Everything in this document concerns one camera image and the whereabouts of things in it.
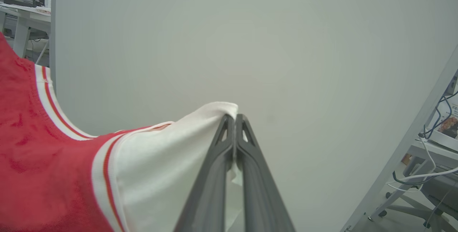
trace floor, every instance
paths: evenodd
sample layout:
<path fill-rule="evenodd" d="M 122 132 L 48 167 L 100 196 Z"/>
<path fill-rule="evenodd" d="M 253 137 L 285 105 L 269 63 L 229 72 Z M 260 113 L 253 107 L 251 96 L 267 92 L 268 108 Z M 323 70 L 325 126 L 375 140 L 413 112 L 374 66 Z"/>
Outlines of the floor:
<path fill-rule="evenodd" d="M 405 164 L 400 163 L 398 167 L 396 168 L 396 174 L 399 174 L 401 176 L 402 172 L 404 171 Z M 373 202 L 373 208 L 375 209 L 378 207 L 383 201 L 386 199 L 385 198 L 385 193 L 387 192 L 392 192 L 394 191 L 393 188 L 389 186 L 384 186 L 383 190 L 380 191 L 378 196 L 374 199 Z M 423 204 L 424 206 L 427 206 L 428 208 L 433 209 L 434 205 L 428 201 L 428 199 L 421 193 L 405 193 L 406 196 L 409 198 L 414 199 L 415 201 L 418 201 L 419 203 Z M 401 205 L 401 206 L 409 206 L 405 201 L 402 199 L 398 199 L 394 202 L 396 205 Z M 354 229 L 351 230 L 351 232 L 423 232 L 427 231 L 430 232 L 431 229 L 425 230 L 425 227 L 423 226 L 424 220 L 409 214 L 404 214 L 402 212 L 397 212 L 397 211 L 392 211 L 392 210 L 387 210 L 387 215 L 384 216 L 383 218 L 377 216 L 377 217 L 372 217 L 373 222 L 368 220 L 367 216 L 364 216 L 358 224 L 354 227 Z M 451 216 L 448 214 L 443 214 L 443 216 L 447 217 L 450 224 L 458 229 L 458 221 L 456 219 L 453 219 Z"/>

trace chair wheel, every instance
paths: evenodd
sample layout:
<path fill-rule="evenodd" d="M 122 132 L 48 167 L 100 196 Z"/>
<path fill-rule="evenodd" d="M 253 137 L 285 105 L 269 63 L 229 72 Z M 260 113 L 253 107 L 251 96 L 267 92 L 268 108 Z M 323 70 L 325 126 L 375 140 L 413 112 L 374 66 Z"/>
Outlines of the chair wheel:
<path fill-rule="evenodd" d="M 379 217 L 384 217 L 386 216 L 386 211 L 382 211 L 381 213 L 378 214 Z"/>

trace gray wall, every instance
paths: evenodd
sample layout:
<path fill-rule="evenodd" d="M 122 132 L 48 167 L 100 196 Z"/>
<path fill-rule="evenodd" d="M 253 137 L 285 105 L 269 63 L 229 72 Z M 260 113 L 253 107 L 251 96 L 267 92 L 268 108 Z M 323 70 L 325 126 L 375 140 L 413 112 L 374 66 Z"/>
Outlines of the gray wall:
<path fill-rule="evenodd" d="M 55 1 L 58 99 L 77 126 L 235 102 L 298 231 L 344 226 L 458 43 L 458 0 Z"/>

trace red shirt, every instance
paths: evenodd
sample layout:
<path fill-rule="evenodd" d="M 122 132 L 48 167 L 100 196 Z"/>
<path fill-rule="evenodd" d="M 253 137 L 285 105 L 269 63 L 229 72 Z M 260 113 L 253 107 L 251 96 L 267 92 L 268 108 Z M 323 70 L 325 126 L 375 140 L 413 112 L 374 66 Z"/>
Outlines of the red shirt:
<path fill-rule="evenodd" d="M 95 137 L 76 128 L 49 69 L 19 58 L 3 35 L 0 84 L 0 231 L 125 231 L 107 167 L 128 131 Z"/>

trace white stripe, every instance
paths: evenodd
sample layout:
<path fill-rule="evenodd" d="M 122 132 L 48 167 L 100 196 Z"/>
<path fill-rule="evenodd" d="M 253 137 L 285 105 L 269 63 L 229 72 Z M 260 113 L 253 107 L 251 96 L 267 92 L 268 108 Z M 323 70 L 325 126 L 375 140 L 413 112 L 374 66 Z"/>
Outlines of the white stripe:
<path fill-rule="evenodd" d="M 113 200 L 114 200 L 116 211 L 120 218 L 121 224 L 124 227 L 124 231 L 128 232 L 129 228 L 127 226 L 126 216 L 124 214 L 124 207 L 123 207 L 123 203 L 122 203 L 120 193 L 119 193 L 119 186 L 116 182 L 117 181 L 116 179 L 117 161 L 116 160 L 118 158 L 119 149 L 121 148 L 120 145 L 126 138 L 128 138 L 129 136 L 133 134 L 137 134 L 139 132 L 144 132 L 144 131 L 149 131 L 151 129 L 161 127 L 164 125 L 169 125 L 169 124 L 173 124 L 173 122 L 164 122 L 164 123 L 160 123 L 160 124 L 150 126 L 147 128 L 131 131 L 127 134 L 117 135 L 109 139 L 109 141 L 107 141 L 98 150 L 97 154 L 95 155 L 95 158 L 92 164 L 92 185 L 94 189 L 95 198 L 97 200 L 98 206 L 102 210 L 103 214 L 105 215 L 105 217 L 107 218 L 108 222 L 110 223 L 111 227 L 113 228 L 115 232 L 118 232 L 118 231 L 121 232 L 122 230 L 119 227 L 118 221 L 116 220 L 116 216 L 113 212 L 113 209 L 111 208 L 111 204 L 110 204 L 109 197 L 108 197 L 108 191 L 107 191 L 108 188 L 106 187 L 105 177 L 103 176 L 103 163 L 105 161 L 105 157 L 107 155 L 108 149 L 111 143 L 113 143 L 113 141 L 123 136 L 121 139 L 119 139 L 116 142 L 115 145 L 113 145 L 113 149 L 111 150 L 110 156 L 108 157 L 108 179 L 110 182 L 111 192 L 113 193 Z"/>
<path fill-rule="evenodd" d="M 110 148 L 111 143 L 115 141 L 117 138 L 123 136 L 117 135 L 111 139 L 109 139 L 97 152 L 94 157 L 94 161 L 92 163 L 92 185 L 94 190 L 95 199 L 97 201 L 98 206 L 102 210 L 103 215 L 108 220 L 111 228 L 114 232 L 122 232 L 122 229 L 119 227 L 118 220 L 116 219 L 115 213 L 111 208 L 110 200 L 108 198 L 108 191 L 107 186 L 105 183 L 105 177 L 103 176 L 103 162 L 105 161 L 105 156 L 107 154 L 108 149 Z M 119 144 L 119 141 L 113 146 L 112 153 L 110 154 L 109 161 L 108 161 L 108 177 L 110 180 L 111 190 L 113 193 L 114 205 L 116 206 L 116 210 L 118 211 L 118 216 L 121 219 L 121 223 L 124 226 L 124 231 L 128 232 L 126 227 L 126 221 L 124 218 L 124 213 L 122 212 L 122 206 L 118 194 L 117 186 L 114 185 L 115 178 L 113 177 L 111 170 L 113 167 L 113 151 L 116 145 Z"/>
<path fill-rule="evenodd" d="M 51 73 L 50 73 L 49 68 L 45 68 L 45 69 L 46 69 L 46 76 L 47 77 L 51 77 Z M 95 138 L 95 136 L 86 134 L 85 132 L 83 132 L 80 129 L 78 129 L 67 118 L 67 116 L 64 114 L 64 112 L 60 108 L 59 103 L 57 102 L 57 98 L 56 98 L 56 96 L 54 94 L 54 88 L 53 88 L 52 81 L 49 78 L 48 79 L 44 78 L 41 66 L 35 65 L 35 76 L 36 76 L 36 89 L 38 91 L 38 96 L 39 96 L 39 99 L 41 101 L 41 104 L 43 105 L 44 110 L 48 114 L 48 116 L 51 119 L 51 121 L 57 126 L 57 128 L 59 128 L 60 131 L 62 131 L 64 134 L 66 134 L 68 137 L 70 137 L 72 139 L 79 140 L 79 141 L 89 140 L 87 138 L 81 137 L 78 134 L 75 134 L 64 123 L 62 123 L 62 121 L 59 119 L 57 114 L 54 112 L 54 110 L 53 110 L 53 108 L 51 106 L 51 103 L 49 102 L 48 95 L 46 94 L 46 88 L 45 88 L 46 87 L 46 83 L 49 84 L 49 93 L 51 95 L 51 99 L 52 99 L 54 105 L 56 106 L 56 109 L 59 112 L 59 114 L 62 117 L 62 119 L 71 128 L 75 129 L 75 131 L 78 131 L 80 134 L 82 134 L 84 136 L 87 136 L 87 137 Z"/>

